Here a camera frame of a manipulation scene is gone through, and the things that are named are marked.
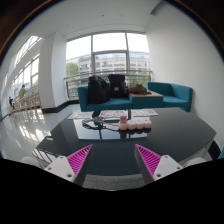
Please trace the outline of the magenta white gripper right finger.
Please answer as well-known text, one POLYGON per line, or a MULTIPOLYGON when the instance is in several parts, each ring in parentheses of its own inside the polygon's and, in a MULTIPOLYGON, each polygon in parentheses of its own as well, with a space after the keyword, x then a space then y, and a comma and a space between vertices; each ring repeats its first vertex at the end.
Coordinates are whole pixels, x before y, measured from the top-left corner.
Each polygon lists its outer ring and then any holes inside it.
POLYGON ((135 145, 134 154, 145 184, 182 169, 182 166, 169 155, 160 156, 138 144, 135 145))

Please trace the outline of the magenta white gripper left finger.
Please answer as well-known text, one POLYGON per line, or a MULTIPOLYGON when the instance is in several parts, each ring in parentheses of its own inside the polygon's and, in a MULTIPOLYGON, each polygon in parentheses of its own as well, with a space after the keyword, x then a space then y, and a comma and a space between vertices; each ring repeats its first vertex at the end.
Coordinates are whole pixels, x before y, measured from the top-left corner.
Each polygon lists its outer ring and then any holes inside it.
POLYGON ((69 156, 59 156, 45 168, 45 171, 82 186, 86 178, 91 148, 92 145, 88 145, 69 156))

